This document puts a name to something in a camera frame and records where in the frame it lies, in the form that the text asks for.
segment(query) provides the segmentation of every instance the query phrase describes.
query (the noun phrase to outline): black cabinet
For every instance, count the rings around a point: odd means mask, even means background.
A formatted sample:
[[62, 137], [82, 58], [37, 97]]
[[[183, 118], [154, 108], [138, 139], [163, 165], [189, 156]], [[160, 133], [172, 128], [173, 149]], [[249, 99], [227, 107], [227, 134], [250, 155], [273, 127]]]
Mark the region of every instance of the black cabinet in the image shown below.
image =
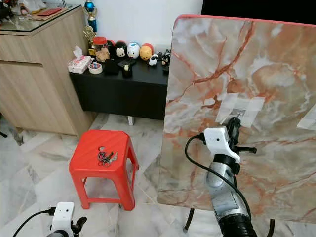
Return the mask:
[[142, 60], [132, 66], [133, 76], [70, 73], [85, 111], [164, 120], [168, 76], [161, 63], [152, 68]]

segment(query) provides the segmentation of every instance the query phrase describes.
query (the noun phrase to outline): orange veined marble surface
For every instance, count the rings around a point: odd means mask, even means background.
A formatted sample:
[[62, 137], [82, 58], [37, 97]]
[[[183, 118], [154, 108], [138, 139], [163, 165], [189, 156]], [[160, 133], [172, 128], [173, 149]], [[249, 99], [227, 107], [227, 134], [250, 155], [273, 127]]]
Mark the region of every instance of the orange veined marble surface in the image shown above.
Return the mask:
[[[158, 202], [212, 209], [205, 171], [187, 161], [184, 146], [223, 117], [240, 114], [239, 144], [257, 148], [257, 154], [240, 153], [237, 176], [252, 215], [316, 223], [315, 103], [316, 28], [234, 18], [178, 19]], [[210, 165], [211, 154], [201, 141], [193, 141], [189, 153]]]

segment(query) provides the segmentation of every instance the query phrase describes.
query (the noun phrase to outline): red jar lid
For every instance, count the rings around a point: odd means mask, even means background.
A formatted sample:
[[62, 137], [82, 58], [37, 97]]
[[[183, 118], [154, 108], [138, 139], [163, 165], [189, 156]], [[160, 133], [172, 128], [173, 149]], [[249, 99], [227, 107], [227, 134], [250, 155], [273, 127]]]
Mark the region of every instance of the red jar lid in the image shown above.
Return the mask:
[[107, 38], [103, 37], [103, 36], [95, 36], [92, 39], [93, 43], [95, 45], [105, 45], [107, 44]]

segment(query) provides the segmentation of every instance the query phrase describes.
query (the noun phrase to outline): glass jar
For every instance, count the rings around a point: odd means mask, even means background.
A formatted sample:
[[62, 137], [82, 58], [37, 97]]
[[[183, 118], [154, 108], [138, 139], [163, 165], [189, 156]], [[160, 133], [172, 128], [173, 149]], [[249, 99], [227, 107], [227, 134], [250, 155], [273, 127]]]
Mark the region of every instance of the glass jar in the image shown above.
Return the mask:
[[110, 59], [107, 39], [103, 36], [93, 37], [93, 44], [95, 49], [95, 56], [98, 62], [104, 63], [105, 60]]

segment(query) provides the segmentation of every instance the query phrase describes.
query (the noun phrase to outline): wooden cabinet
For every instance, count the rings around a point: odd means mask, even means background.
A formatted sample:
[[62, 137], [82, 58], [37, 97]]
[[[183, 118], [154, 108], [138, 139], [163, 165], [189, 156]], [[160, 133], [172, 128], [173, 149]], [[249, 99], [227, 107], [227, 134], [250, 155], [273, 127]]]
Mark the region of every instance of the wooden cabinet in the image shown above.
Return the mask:
[[86, 50], [82, 29], [78, 6], [26, 35], [0, 31], [0, 112], [12, 125], [77, 136], [89, 129], [93, 114], [67, 70], [74, 47]]

